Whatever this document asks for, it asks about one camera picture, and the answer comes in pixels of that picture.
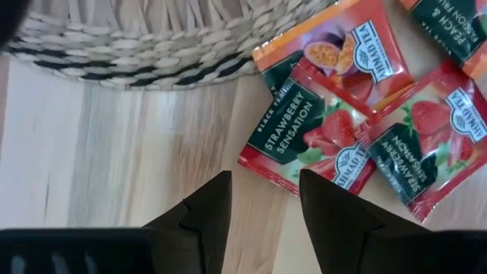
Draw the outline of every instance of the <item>wicker basket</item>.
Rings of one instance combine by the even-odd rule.
[[[42,12],[45,1],[56,9]],[[90,16],[80,12],[80,1],[88,0],[34,2],[9,53],[56,75],[139,90],[194,88],[253,73],[252,49],[333,2],[233,0],[241,13],[232,18],[221,0],[206,0],[210,15],[203,18],[201,0],[89,0]],[[177,17],[180,2],[186,20]],[[117,11],[119,5],[125,6]],[[162,23],[146,23],[157,11]]]

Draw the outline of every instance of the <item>passion fruit tea packet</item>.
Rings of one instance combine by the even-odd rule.
[[[486,0],[400,0],[471,78],[487,72]]]
[[[275,96],[303,56],[370,107],[412,83],[382,0],[342,0],[253,51]]]

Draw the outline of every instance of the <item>wooden surface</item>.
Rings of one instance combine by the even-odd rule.
[[[397,3],[386,3],[418,79],[440,62],[440,51]],[[3,57],[0,227],[139,226],[232,170],[224,273],[319,273],[298,198],[236,164],[270,102],[259,76],[194,91],[114,91]],[[477,180],[486,172],[448,196],[425,225],[487,228],[487,189]],[[380,174],[361,195],[412,219]]]

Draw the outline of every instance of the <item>strawberry sensation tea packet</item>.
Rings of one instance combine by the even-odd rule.
[[[354,129],[371,116],[368,107],[302,59],[283,84],[239,163],[298,194],[299,173],[311,169],[358,194],[374,162],[355,140]]]
[[[487,162],[487,102],[451,61],[356,131],[419,220]]]

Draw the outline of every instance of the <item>strawberry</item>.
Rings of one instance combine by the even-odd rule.
[[[312,170],[317,174],[325,177],[328,180],[333,180],[335,178],[335,158],[327,158],[323,161],[310,164],[305,167],[306,169]]]
[[[325,118],[323,134],[335,145],[346,148],[355,144],[352,116],[347,110],[337,110]]]
[[[450,108],[445,104],[419,101],[412,105],[410,114],[419,134],[430,135],[450,122]]]
[[[448,166],[452,166],[458,161],[468,161],[473,154],[473,143],[470,138],[463,134],[453,132],[451,135],[450,156]]]
[[[435,152],[438,146],[441,143],[447,143],[451,137],[451,128],[449,126],[445,126],[440,131],[430,134],[430,135],[423,135],[421,134],[420,144],[421,144],[421,152],[423,155],[428,155],[432,152]]]
[[[335,156],[340,152],[340,147],[325,137],[321,127],[317,127],[304,134],[303,140],[310,148],[320,148],[326,156]]]

